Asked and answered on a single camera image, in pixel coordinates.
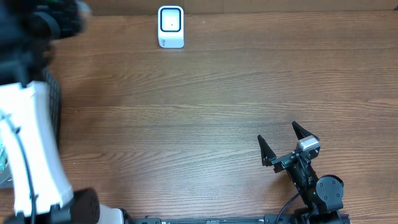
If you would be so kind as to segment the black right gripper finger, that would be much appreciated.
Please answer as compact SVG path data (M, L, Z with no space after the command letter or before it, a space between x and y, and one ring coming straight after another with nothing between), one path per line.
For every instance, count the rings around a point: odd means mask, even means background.
M262 165L269 167L272 165L272 161L277 159L277 156L261 135L257 136L257 140L261 148Z
M299 125L296 121L292 122L292 127L295 131L295 134L297 136L298 140L301 140L303 138L313 136L316 140L319 140L319 138L312 134L310 131L307 131L305 128L303 128L301 125Z

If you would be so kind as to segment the teal tissue pack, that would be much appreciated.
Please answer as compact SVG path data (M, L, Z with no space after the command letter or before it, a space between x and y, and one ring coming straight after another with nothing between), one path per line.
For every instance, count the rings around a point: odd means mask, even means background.
M3 172L5 170L6 164L7 164L7 154L6 154L5 147L1 140L1 143L0 143L0 172Z

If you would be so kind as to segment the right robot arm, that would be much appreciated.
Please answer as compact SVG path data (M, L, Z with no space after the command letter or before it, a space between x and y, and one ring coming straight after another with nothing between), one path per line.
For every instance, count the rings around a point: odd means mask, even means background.
M274 172L286 171L297 193L281 208L277 215L265 215L265 223L296 224L350 224L343 208L343 181L335 175L318 177L311 161L320 153L320 139L292 122L298 139L296 148L289 154L277 157L266 140L258 135L262 165L272 166Z

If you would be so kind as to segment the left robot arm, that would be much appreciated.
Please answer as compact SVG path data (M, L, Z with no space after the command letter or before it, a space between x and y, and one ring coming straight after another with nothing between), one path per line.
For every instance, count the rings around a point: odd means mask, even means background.
M53 41L78 35L83 1L1 2L1 163L14 189L8 223L127 223L91 189L73 190L58 153L60 89Z

